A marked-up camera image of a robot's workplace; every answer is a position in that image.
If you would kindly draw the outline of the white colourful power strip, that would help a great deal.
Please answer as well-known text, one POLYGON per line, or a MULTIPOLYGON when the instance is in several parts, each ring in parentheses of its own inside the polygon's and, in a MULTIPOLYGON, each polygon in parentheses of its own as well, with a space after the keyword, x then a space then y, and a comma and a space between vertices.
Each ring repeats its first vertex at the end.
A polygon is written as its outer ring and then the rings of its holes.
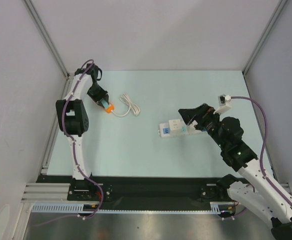
POLYGON ((158 129, 158 134, 162 139, 198 135, 201 133, 205 132, 196 130, 193 124, 186 125, 184 121, 181 121, 178 127, 174 127, 174 125, 169 122, 160 123, 158 129))

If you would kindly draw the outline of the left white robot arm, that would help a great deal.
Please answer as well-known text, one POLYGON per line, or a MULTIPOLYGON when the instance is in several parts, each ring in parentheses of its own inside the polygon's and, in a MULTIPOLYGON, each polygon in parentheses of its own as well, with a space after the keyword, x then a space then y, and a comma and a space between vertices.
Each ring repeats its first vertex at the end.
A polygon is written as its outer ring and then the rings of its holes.
POLYGON ((83 145, 84 134, 89 129, 84 98, 89 96, 104 110, 111 107, 108 92, 98 84, 102 74, 102 70, 92 59, 86 61, 75 71, 70 91, 63 99, 56 101, 59 128, 69 141, 73 161, 73 176, 68 194, 70 201, 103 199, 100 185, 92 180, 92 171, 85 160, 83 145))

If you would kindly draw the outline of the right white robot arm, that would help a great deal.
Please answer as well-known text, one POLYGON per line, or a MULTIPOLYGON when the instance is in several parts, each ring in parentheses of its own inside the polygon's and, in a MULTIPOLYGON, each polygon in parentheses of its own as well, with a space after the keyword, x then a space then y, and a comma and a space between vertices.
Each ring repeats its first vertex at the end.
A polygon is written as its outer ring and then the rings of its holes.
POLYGON ((255 152, 242 140, 244 131, 239 119, 221 119, 205 103, 178 112, 186 125, 195 124, 196 130, 206 132, 220 147, 223 161, 252 185, 248 188, 228 174, 219 180, 217 196, 242 204, 270 228, 276 240, 292 240, 292 195, 267 173, 255 152))

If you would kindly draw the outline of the white square socket adapter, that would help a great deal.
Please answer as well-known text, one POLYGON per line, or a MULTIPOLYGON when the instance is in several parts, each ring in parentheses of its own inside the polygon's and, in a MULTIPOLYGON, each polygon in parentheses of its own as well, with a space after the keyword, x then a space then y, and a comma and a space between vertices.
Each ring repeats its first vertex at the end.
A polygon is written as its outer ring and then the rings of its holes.
POLYGON ((182 132, 181 119, 171 119, 168 121, 168 123, 171 134, 182 132))

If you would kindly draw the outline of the teal cube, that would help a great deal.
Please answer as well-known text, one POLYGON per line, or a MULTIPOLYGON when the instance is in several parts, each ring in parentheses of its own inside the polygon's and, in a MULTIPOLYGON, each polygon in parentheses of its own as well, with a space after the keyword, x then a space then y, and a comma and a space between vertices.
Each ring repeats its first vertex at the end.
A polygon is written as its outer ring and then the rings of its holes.
POLYGON ((101 104, 102 104, 102 106, 103 106, 104 109, 108 109, 109 108, 109 103, 106 100, 103 99, 101 101, 101 104))

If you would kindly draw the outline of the orange power strip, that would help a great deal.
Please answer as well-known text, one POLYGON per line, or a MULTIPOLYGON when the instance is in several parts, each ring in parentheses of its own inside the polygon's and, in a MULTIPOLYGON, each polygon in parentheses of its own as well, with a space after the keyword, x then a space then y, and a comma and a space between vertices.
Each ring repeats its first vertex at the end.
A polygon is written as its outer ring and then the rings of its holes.
POLYGON ((109 108, 108 109, 104 109, 102 104, 101 104, 101 108, 108 114, 111 114, 114 111, 114 105, 112 103, 109 103, 109 108))

